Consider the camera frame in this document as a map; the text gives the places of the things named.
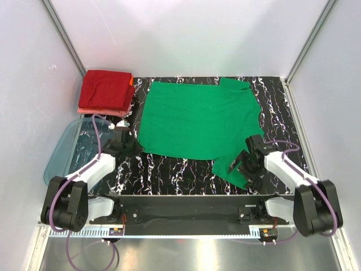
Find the green t shirt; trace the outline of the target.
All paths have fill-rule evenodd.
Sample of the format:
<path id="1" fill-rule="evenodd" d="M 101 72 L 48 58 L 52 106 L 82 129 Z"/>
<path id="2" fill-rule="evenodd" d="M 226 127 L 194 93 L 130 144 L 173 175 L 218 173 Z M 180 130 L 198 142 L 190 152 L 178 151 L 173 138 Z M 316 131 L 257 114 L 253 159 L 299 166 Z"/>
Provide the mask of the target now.
<path id="1" fill-rule="evenodd" d="M 188 160 L 212 160 L 212 172 L 244 189 L 247 180 L 229 166 L 263 135 L 262 110 L 248 82 L 222 78 L 218 85 L 154 81 L 144 103 L 138 142 L 144 152 Z"/>

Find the blue transparent plastic tray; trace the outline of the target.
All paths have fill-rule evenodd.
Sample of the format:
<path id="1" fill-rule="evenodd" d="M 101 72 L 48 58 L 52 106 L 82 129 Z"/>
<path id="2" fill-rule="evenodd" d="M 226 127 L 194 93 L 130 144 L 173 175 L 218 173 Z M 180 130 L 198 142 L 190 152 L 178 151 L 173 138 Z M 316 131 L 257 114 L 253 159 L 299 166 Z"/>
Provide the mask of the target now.
<path id="1" fill-rule="evenodd" d="M 83 117 L 72 121 L 66 127 L 43 174 L 46 185 L 56 176 L 75 176 L 74 181 L 87 183 L 90 191 L 102 178 L 115 170 L 116 159 L 101 154 L 99 161 L 80 173 L 83 167 L 96 160 L 99 148 L 113 137 L 113 130 L 108 128 L 106 121 L 97 117 L 95 123 L 94 125 L 92 118 Z"/>

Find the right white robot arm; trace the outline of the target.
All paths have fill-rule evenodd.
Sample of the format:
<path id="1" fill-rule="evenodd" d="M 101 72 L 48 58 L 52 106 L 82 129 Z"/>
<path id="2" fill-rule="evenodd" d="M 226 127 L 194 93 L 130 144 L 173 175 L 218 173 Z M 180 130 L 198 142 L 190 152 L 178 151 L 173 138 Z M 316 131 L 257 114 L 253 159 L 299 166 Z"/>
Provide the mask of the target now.
<path id="1" fill-rule="evenodd" d="M 280 218 L 293 224 L 304 237 L 335 235 L 343 225 L 343 218 L 334 183 L 321 181 L 288 158 L 288 153 L 300 149 L 299 145 L 290 143 L 290 148 L 282 151 L 278 147 L 280 142 L 265 142 L 260 135 L 248 137 L 246 150 L 234 158 L 228 172 L 238 171 L 251 186 L 259 184 L 265 173 L 271 173 L 292 192 L 292 200 L 272 196 L 261 203 L 256 209 L 259 222 L 268 224 Z"/>

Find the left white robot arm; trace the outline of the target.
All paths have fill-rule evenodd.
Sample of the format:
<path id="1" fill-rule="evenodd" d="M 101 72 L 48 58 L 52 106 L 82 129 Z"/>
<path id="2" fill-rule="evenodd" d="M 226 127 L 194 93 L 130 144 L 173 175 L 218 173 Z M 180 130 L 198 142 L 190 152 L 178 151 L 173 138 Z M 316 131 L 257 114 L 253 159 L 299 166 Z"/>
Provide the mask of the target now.
<path id="1" fill-rule="evenodd" d="M 117 223 L 122 210 L 115 196 L 90 196 L 89 191 L 114 172 L 126 157 L 143 149 L 127 127 L 116 127 L 100 154 L 79 170 L 65 177 L 53 177 L 47 188 L 40 216 L 41 223 L 56 232 L 79 232 L 87 222 L 104 218 Z"/>

